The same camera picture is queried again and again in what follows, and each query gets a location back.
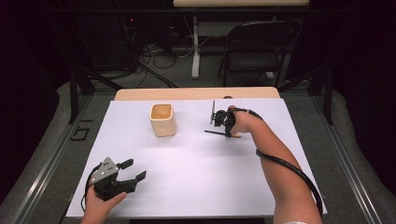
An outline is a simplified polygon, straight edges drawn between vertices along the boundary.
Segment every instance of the white stand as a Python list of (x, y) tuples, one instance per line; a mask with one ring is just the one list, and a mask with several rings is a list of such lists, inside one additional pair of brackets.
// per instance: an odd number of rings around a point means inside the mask
[(200, 55), (199, 55), (199, 46), (198, 46), (198, 20), (196, 17), (194, 17), (194, 22), (193, 22), (193, 38), (194, 38), (194, 58), (192, 61), (192, 71), (191, 71), (191, 78), (192, 79), (198, 79), (199, 78), (199, 61), (200, 61)]

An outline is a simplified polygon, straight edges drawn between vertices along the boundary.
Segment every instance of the pen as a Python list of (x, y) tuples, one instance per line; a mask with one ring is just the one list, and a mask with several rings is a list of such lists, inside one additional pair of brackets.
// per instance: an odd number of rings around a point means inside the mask
[[(219, 135), (224, 135), (225, 136), (225, 133), (218, 133), (218, 132), (213, 132), (213, 131), (208, 131), (208, 130), (205, 130), (205, 132), (206, 133), (214, 133), (214, 134), (219, 134)], [(241, 138), (242, 136), (239, 135), (239, 134), (232, 134), (231, 137), (233, 137), (233, 138)]]

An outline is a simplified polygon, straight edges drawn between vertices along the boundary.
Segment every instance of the black chair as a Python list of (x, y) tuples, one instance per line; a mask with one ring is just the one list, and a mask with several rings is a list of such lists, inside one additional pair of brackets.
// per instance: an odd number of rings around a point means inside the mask
[(297, 36), (296, 21), (250, 21), (234, 27), (227, 36), (224, 58), (218, 77), (223, 71), (223, 86), (230, 73), (276, 73), (279, 82), (286, 46)]

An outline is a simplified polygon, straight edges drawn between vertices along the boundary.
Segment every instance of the table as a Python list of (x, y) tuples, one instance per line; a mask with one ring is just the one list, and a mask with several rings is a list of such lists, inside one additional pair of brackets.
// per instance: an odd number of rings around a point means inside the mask
[[(222, 99), (224, 96), (233, 99)], [(203, 132), (218, 129), (209, 122), (213, 99), (216, 110), (229, 104), (257, 108), (315, 183), (289, 111), (275, 88), (121, 90), (107, 110), (66, 216), (83, 216), (79, 201), (85, 180), (106, 156), (115, 163), (134, 159), (134, 166), (120, 171), (118, 180), (148, 170), (136, 192), (113, 209), (111, 217), (271, 216), (275, 201), (251, 136), (242, 133), (242, 138), (230, 139)], [(149, 109), (164, 101), (175, 108), (177, 134), (159, 138), (149, 125)]]
[[(174, 7), (306, 7), (309, 0), (174, 0)], [(191, 78), (199, 78), (198, 18), (193, 17), (194, 55)]]

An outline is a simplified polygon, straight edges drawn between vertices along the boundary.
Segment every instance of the forearm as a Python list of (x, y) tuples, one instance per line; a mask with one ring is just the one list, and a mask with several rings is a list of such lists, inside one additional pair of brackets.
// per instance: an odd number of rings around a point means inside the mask
[[(257, 149), (267, 155), (278, 157), (301, 169), (299, 163), (263, 121), (251, 123), (250, 133)], [(262, 169), (267, 183), (276, 200), (275, 222), (304, 221), (320, 223), (318, 209), (313, 200), (310, 188), (294, 172), (267, 159), (261, 159)]]

